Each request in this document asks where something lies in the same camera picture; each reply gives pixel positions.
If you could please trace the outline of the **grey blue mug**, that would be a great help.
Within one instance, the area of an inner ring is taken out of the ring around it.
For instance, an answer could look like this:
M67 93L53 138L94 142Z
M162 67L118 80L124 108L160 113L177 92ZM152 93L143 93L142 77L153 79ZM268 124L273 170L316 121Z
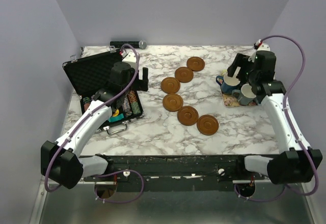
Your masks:
M252 86L248 83L244 84L240 90L233 90L231 95L235 97L242 106L249 105L256 98L256 95L252 92Z

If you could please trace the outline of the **brown wooden coaster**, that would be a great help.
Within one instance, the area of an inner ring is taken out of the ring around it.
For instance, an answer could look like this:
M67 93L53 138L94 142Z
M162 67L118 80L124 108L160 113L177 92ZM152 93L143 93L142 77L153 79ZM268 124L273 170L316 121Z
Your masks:
M203 115L198 118L197 129L203 135L213 135L219 129L217 119L211 115Z
M167 94L177 93L180 89L180 81L174 77L166 77L161 82L161 89Z
M178 121L185 126L192 126L198 121L199 114L192 106L183 106L177 113Z
M182 83L190 82L193 76L193 71L188 67L180 67L175 71L175 78Z
M164 108L168 111L178 111L183 107L183 99L180 95L167 94L162 101Z
M186 64L188 68L196 72L203 70L205 67L205 62L200 57L190 57Z

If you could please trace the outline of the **black microphone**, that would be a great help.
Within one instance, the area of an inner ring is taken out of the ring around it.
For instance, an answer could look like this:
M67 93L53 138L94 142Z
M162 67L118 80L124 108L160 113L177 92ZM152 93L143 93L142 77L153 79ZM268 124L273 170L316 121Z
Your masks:
M110 46L115 46L117 49L120 49L124 44L129 44L133 48L136 49L146 49L147 42L146 41L110 41Z

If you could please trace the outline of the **teal rectangular block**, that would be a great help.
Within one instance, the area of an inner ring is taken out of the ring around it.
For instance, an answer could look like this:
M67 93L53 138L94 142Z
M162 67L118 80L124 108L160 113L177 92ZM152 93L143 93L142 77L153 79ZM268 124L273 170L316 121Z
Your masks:
M109 123L120 123L123 122L125 120L125 116L124 114L119 114L117 116L112 116L108 119Z

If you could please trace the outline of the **aluminium mounting rail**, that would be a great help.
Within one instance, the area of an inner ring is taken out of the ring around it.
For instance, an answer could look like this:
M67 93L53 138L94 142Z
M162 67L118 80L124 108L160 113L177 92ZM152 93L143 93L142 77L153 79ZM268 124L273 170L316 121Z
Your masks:
M97 184L100 184L101 182L104 183L113 183L113 182L126 182L127 180L131 180L131 175L128 178L120 178L118 177L117 180L108 180L108 179L104 179L104 178L95 178L95 177L88 177L88 178L81 178L79 181L77 181L77 183L74 184L74 186L76 184L82 184L85 182L94 182ZM218 178L218 177L204 177L204 176L172 176L172 177L159 177L159 176L154 176L154 177L145 177L143 176L143 180L144 182L149 182L152 180L200 180L200 181L206 181L206 180L217 180L218 182L222 183L222 182L232 182L234 184L247 184L247 183L262 183L262 182L268 182L271 183L270 179L268 178L264 178L264 179L249 179L249 180L231 180L231 179L222 179L222 178Z

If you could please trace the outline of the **yellow dealer button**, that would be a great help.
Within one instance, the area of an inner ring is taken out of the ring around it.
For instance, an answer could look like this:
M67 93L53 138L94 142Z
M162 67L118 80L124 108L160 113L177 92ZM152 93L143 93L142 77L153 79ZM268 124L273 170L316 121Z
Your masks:
M118 115L119 115L119 113L120 113L120 112L119 112L119 110L117 109L117 110L116 110L116 111L113 113L113 115L112 115L112 116L113 116L113 117L116 117L116 116L118 116Z

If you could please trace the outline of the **floral serving tray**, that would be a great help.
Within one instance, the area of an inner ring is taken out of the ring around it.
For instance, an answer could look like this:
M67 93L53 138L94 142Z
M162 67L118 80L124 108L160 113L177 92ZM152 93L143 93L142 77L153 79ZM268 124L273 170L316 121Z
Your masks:
M255 98L253 100L251 100L248 104L243 104L241 102L246 102L250 98L247 98L243 95L239 95L238 93L234 93L234 95L236 95L236 97L222 93L224 105L226 107L241 107L241 106L257 106L258 105L257 100Z

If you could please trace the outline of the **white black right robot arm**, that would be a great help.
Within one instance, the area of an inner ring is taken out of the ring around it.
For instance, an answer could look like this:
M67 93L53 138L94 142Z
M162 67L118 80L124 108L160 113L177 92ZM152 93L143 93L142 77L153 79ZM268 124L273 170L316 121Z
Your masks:
M246 179L253 172L268 177L273 184L307 183L311 181L321 160L298 128L290 110L286 89L274 78L276 56L261 50L251 57L238 53L228 67L228 76L236 76L242 85L249 84L263 107L276 134L279 154L274 158L247 155L234 167L235 175Z

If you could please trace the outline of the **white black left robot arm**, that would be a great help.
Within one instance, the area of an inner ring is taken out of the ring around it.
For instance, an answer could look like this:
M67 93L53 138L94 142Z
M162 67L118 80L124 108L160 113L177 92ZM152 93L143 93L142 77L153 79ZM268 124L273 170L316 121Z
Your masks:
M83 148L113 113L122 106L130 90L148 90L148 68L143 68L143 78L130 64L117 62L110 71L104 88L98 90L89 108L79 120L55 142L46 141L41 147L41 174L60 186L73 188L81 178L97 176L106 181L112 177L113 168L103 155L82 158Z

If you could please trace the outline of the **dark blue mug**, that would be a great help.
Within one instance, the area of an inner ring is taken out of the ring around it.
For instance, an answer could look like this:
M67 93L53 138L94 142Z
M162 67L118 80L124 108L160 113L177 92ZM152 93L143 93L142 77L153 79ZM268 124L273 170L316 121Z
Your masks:
M240 80L225 74L224 76L218 75L216 77L216 83L220 86L223 94L231 95L232 91L236 90L240 85Z

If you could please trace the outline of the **black poker chip case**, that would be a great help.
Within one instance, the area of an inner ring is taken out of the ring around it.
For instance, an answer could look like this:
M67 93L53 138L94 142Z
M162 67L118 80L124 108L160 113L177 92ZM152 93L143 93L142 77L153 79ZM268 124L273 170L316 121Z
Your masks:
M86 111L95 93L107 87L107 78L110 69L116 62L122 61L123 53L106 51L92 56L68 61L63 64L63 69L79 95L81 112ZM119 114L124 114L125 120L120 123L109 123L108 119L98 128L98 131L108 131L109 128L127 124L144 115L139 95L139 78L137 77L126 95L122 106L118 108Z

